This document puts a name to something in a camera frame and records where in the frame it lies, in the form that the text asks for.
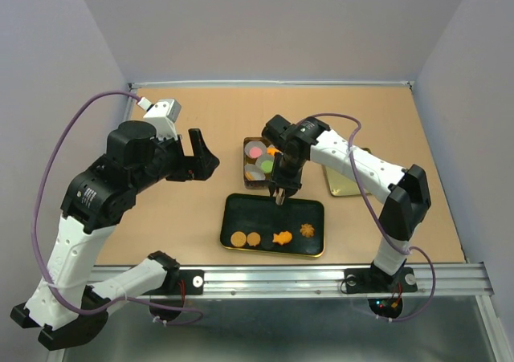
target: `tan table surface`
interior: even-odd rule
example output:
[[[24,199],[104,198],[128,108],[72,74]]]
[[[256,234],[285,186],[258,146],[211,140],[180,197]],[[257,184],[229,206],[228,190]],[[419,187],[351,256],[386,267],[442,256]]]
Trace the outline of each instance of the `tan table surface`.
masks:
[[[355,144],[370,147],[390,163],[415,163],[427,172],[432,207],[413,244],[435,262],[463,262],[463,253],[409,89],[404,87],[191,87],[146,88],[138,94],[152,101],[175,98],[182,105],[177,130],[191,154],[188,128],[200,128],[221,164],[208,181],[161,181],[137,196],[104,246],[97,264],[136,264],[162,250],[189,265],[368,263],[380,233],[360,197],[332,197],[321,166],[307,163],[296,197],[321,201],[325,208],[325,252],[319,258],[228,250],[219,242],[225,200],[231,193],[267,194],[244,188],[243,139],[260,136],[279,113],[291,122],[318,112],[342,112],[358,118],[362,130]],[[134,119],[143,112],[136,107]],[[348,138],[351,121],[325,118]],[[372,200],[380,213],[381,205]],[[411,262],[423,262],[418,254]]]

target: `pink circle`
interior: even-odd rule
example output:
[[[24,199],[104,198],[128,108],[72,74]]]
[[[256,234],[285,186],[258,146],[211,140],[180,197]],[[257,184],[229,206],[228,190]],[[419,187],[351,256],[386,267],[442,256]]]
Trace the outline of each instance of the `pink circle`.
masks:
[[[259,147],[251,148],[250,151],[248,152],[248,156],[251,157],[252,159],[256,159],[257,157],[259,157],[262,154],[263,154],[263,151]]]

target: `white wall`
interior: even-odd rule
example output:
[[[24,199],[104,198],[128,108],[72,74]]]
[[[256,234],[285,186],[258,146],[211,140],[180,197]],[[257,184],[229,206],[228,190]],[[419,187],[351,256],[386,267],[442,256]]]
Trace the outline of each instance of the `white wall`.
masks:
[[[38,331],[8,319],[39,281],[29,240],[38,183],[71,115],[90,95],[124,88],[125,80],[84,0],[0,0],[0,13],[0,360],[38,361],[47,354]],[[69,181],[104,150],[123,103],[96,105],[65,143],[41,215],[45,255]]]
[[[514,0],[463,0],[414,97],[463,248],[485,262],[514,344]]]
[[[85,0],[129,82],[414,79],[461,0]]]

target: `black tray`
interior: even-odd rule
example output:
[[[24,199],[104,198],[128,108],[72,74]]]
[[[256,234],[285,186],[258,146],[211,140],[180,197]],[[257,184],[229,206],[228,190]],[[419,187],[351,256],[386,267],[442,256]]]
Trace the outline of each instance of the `black tray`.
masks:
[[[300,233],[301,225],[305,223],[314,227],[312,238]],[[257,232],[261,243],[255,247],[248,244],[234,247],[230,237],[235,231],[246,235]],[[273,234],[281,231],[292,233],[292,240],[283,246],[272,242]],[[219,240],[229,249],[317,257],[324,251],[324,207],[313,200],[287,199],[283,205],[277,205],[273,197],[232,193],[226,199]]]

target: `green circle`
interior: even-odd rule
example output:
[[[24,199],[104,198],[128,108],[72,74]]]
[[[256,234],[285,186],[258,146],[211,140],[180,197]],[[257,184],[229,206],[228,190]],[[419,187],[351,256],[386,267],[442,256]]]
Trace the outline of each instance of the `green circle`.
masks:
[[[263,163],[260,165],[260,168],[264,171],[264,173],[270,173],[273,169],[273,161],[263,161]]]

